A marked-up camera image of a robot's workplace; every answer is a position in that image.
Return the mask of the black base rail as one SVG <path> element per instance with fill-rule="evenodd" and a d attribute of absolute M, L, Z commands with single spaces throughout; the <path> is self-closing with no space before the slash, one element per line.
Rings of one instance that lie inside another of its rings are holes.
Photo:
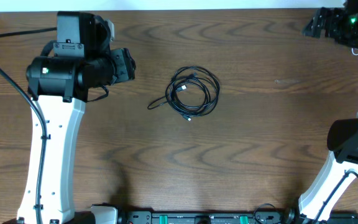
<path fill-rule="evenodd" d="M 261 205 L 252 212 L 156 212 L 151 209 L 124 210 L 110 204 L 94 204 L 88 210 L 76 212 L 70 223 L 117 224 L 253 224 L 253 223 L 315 223 L 300 217 L 297 211 L 268 209 Z"/>

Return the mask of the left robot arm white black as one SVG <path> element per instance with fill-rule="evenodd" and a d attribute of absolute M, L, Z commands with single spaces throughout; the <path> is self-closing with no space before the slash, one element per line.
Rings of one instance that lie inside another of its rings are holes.
<path fill-rule="evenodd" d="M 111 49 L 114 25 L 87 12 L 60 11 L 57 39 L 27 67 L 34 104 L 32 144 L 25 193 L 15 223 L 115 222 L 114 208 L 76 214 L 75 150 L 92 88 L 133 80 L 135 61 L 126 48 Z"/>

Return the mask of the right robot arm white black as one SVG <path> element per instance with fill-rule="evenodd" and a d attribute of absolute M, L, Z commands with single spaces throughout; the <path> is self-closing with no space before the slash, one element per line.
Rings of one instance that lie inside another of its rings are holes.
<path fill-rule="evenodd" d="M 342 8 L 319 8 L 302 30 L 303 35 L 334 39 L 340 45 L 358 49 L 358 1 L 346 1 Z M 297 205 L 290 208 L 283 223 L 358 222 L 351 213 L 331 211 L 354 179 L 358 179 L 358 112 L 355 118 L 339 119 L 327 136 L 327 159 Z"/>

